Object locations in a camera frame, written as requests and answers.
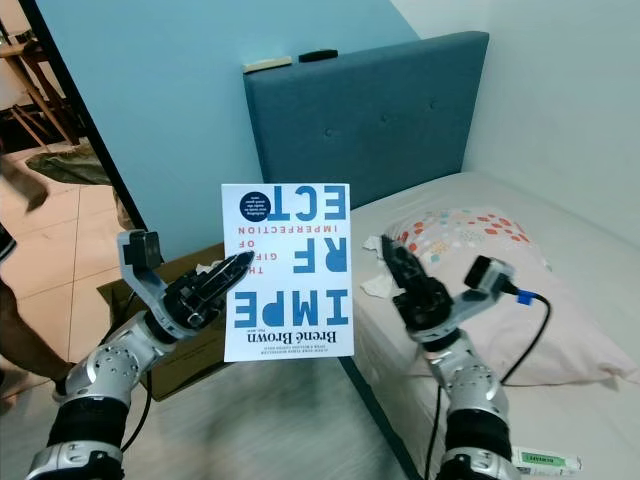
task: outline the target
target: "pink pillowcase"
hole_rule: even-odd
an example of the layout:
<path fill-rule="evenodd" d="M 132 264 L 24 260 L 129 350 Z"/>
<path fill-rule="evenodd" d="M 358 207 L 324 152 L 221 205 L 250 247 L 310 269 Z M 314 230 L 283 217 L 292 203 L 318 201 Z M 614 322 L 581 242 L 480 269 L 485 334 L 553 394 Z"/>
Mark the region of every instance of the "pink pillowcase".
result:
<path fill-rule="evenodd" d="M 511 264 L 514 284 L 540 293 L 553 306 L 544 336 L 511 377 L 510 385 L 598 381 L 612 375 L 640 383 L 640 370 L 589 317 L 575 294 L 547 268 L 524 229 L 496 208 L 427 212 L 393 225 L 387 234 L 419 256 L 427 273 L 454 296 L 478 255 Z M 502 376 L 535 336 L 545 313 L 540 302 L 518 304 L 504 295 L 496 306 L 464 322 L 478 354 Z M 410 374 L 429 375 L 418 351 Z"/>

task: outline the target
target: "silver robotic arm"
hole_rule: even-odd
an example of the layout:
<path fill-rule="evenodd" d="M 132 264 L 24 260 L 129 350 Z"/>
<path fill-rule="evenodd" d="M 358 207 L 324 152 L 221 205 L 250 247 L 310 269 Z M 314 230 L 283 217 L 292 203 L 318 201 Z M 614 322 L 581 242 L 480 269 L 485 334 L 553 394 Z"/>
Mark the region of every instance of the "silver robotic arm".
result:
<path fill-rule="evenodd" d="M 482 361 L 466 332 L 464 320 L 495 305 L 511 292 L 513 268 L 478 257 L 465 283 L 451 298 L 442 283 L 429 277 L 404 247 L 382 237 L 384 260 L 404 293 L 393 301 L 413 340 L 424 348 L 433 376 L 450 399 L 442 480 L 518 480 L 511 463 L 509 404 L 500 380 Z"/>
<path fill-rule="evenodd" d="M 162 263 L 156 233 L 121 233 L 118 246 L 122 277 L 149 310 L 135 314 L 71 370 L 47 447 L 34 457 L 27 480 L 122 479 L 120 445 L 131 391 L 177 342 L 218 317 L 224 294 L 253 260 L 253 252 L 234 255 L 209 273 L 191 271 L 166 285 L 153 272 Z"/>

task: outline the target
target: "white book cover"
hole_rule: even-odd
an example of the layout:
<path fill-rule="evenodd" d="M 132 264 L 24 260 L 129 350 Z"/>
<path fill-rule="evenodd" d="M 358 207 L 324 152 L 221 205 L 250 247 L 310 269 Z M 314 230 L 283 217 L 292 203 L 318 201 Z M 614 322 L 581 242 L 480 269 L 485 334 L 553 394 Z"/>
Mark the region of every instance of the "white book cover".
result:
<path fill-rule="evenodd" d="M 349 185 L 222 185 L 227 256 L 252 250 L 227 294 L 227 362 L 353 355 Z"/>

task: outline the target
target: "tiled floor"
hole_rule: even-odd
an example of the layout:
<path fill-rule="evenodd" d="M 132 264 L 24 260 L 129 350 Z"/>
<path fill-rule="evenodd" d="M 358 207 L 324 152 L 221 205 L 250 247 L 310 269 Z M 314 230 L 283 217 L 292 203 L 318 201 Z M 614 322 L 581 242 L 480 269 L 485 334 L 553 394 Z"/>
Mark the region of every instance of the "tiled floor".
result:
<path fill-rule="evenodd" d="M 9 159 L 24 162 L 39 151 L 18 152 Z M 107 329 L 108 308 L 96 287 L 120 278 L 116 235 L 122 229 L 111 187 L 41 178 L 50 196 L 27 215 L 25 200 L 0 180 L 0 219 L 18 242 L 0 274 L 18 297 L 27 323 L 60 356 L 78 361 Z M 15 368 L 2 358 L 0 366 Z M 29 374 L 9 388 L 3 386 L 0 394 L 5 402 L 14 401 L 6 397 L 45 381 Z"/>
<path fill-rule="evenodd" d="M 46 385 L 0 417 L 0 478 L 23 479 L 56 404 Z M 133 391 L 125 438 L 144 405 Z M 335 358 L 236 363 L 151 402 L 125 453 L 136 480 L 407 480 Z"/>

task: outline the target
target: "small box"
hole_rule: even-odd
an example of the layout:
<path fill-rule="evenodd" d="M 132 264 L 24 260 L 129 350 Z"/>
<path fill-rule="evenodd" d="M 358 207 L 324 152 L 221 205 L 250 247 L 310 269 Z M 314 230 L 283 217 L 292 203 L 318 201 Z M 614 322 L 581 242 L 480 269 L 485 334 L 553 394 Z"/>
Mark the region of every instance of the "small box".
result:
<path fill-rule="evenodd" d="M 170 283 L 195 268 L 198 263 L 210 265 L 214 260 L 222 259 L 224 259 L 224 245 L 220 243 L 165 263 L 155 271 L 166 283 Z M 131 288 L 121 279 L 98 287 L 98 292 L 109 304 L 110 320 L 113 324 L 122 315 Z M 127 309 L 126 317 L 130 318 L 134 313 L 146 308 L 147 306 L 136 297 Z M 227 365 L 223 361 L 225 318 L 226 312 L 222 312 L 211 325 L 204 328 L 197 336 L 178 343 L 170 355 L 153 367 L 151 396 L 154 400 L 164 400 Z"/>

